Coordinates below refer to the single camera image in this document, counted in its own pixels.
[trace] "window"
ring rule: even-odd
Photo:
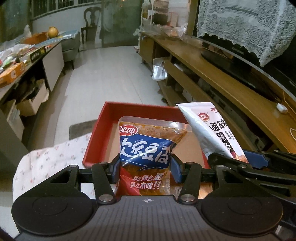
[[[94,2],[94,0],[79,0],[78,4]]]
[[[34,0],[34,17],[47,12],[47,0]]]
[[[34,18],[65,7],[74,7],[79,4],[95,4],[101,1],[102,0],[31,0],[32,17]]]
[[[74,6],[74,0],[59,0],[59,9]]]
[[[48,0],[49,1],[49,11],[53,11],[56,9],[56,0]]]

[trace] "wooden tv cabinet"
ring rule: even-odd
[[[236,122],[207,95],[189,76],[174,65],[178,60],[196,75],[204,79],[232,104],[249,117],[273,142],[268,149],[296,153],[296,141],[289,128],[296,129],[296,122],[290,115],[283,115],[276,109],[276,103],[271,102],[236,79],[206,61],[197,47],[180,40],[143,34],[140,41],[139,55],[152,69],[154,58],[167,57],[164,68],[168,78],[158,84],[170,106],[184,103],[184,97],[170,86],[170,78],[175,79],[191,96],[199,102],[212,102],[227,122],[243,149],[257,151],[255,145],[248,139]]]

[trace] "black circular pad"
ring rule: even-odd
[[[210,224],[231,234],[260,235],[280,221],[283,208],[275,197],[205,197],[201,211]]]
[[[12,216],[25,232],[41,236],[68,233],[82,226],[92,215],[91,199],[84,193],[77,196],[19,197],[13,204]]]
[[[41,197],[33,203],[33,209],[44,215],[55,215],[61,213],[66,209],[66,207],[66,199],[58,196]]]

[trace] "white box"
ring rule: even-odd
[[[20,110],[20,115],[31,116],[37,113],[41,103],[44,102],[48,95],[48,90],[45,87],[43,79],[41,80],[40,85],[40,89],[34,98],[25,100],[17,104],[17,108]]]

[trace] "white tablecloth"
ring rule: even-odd
[[[34,150],[25,155],[20,161],[13,178],[13,201],[66,166],[76,164],[79,169],[84,169],[82,160],[90,136],[91,133],[51,148]],[[92,183],[82,183],[81,191],[90,198],[95,199]]]

